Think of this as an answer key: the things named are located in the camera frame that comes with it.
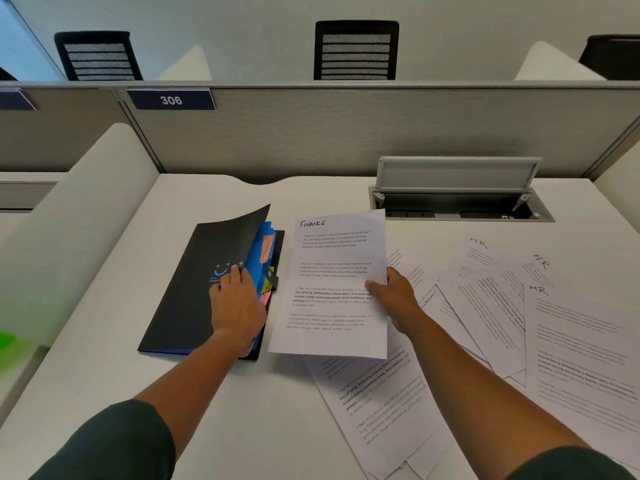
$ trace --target dark blue sign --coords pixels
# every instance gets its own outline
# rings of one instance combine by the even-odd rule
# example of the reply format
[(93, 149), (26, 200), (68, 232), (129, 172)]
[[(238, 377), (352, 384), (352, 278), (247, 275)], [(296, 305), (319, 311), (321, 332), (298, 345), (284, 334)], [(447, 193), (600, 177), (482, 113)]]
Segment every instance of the dark blue sign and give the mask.
[(129, 89), (137, 109), (213, 111), (216, 104), (209, 89)]
[(5, 109), (18, 109), (20, 111), (36, 111), (22, 91), (3, 91), (0, 89), (0, 111)]

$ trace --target person's right arm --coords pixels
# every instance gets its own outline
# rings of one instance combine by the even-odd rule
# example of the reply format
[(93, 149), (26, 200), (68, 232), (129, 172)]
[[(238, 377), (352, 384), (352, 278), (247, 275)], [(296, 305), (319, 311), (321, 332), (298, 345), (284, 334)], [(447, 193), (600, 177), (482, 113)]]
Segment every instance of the person's right arm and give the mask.
[(589, 448), (578, 435), (473, 359), (427, 316), (409, 281), (388, 268), (388, 285), (367, 290), (413, 344), (431, 393), (480, 479), (503, 479), (561, 446)]

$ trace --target person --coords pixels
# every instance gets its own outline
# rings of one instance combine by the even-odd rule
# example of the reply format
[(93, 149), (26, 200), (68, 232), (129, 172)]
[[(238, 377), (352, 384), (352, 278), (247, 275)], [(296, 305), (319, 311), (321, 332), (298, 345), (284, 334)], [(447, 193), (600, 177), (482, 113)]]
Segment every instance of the person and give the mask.
[[(629, 479), (563, 423), (471, 358), (388, 268), (367, 290), (413, 344), (447, 425), (481, 480)], [(266, 322), (247, 270), (233, 266), (210, 292), (213, 334), (133, 399), (82, 425), (31, 478), (165, 480), (213, 396)]]

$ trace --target person's left hand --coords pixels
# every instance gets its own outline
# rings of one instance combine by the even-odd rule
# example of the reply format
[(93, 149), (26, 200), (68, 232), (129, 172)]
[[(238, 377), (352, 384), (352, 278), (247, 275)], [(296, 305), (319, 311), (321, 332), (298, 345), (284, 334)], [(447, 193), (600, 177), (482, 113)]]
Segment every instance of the person's left hand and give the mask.
[(267, 311), (255, 293), (251, 274), (238, 266), (209, 290), (213, 333), (224, 334), (238, 347), (238, 357), (251, 352), (253, 339), (267, 322)]

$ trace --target pink sticky tab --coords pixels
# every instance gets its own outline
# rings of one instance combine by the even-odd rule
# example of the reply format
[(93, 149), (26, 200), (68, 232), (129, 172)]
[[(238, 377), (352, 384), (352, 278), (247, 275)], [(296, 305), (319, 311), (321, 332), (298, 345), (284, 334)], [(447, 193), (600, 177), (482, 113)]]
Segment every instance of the pink sticky tab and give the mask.
[(273, 245), (273, 239), (275, 238), (275, 234), (265, 235), (262, 238), (262, 252), (260, 254), (260, 262), (262, 264), (267, 262), (269, 259), (269, 254), (271, 253), (271, 247)]
[(267, 291), (267, 293), (262, 293), (260, 295), (260, 303), (264, 306), (267, 306), (267, 302), (269, 301), (269, 297), (271, 296), (271, 290)]

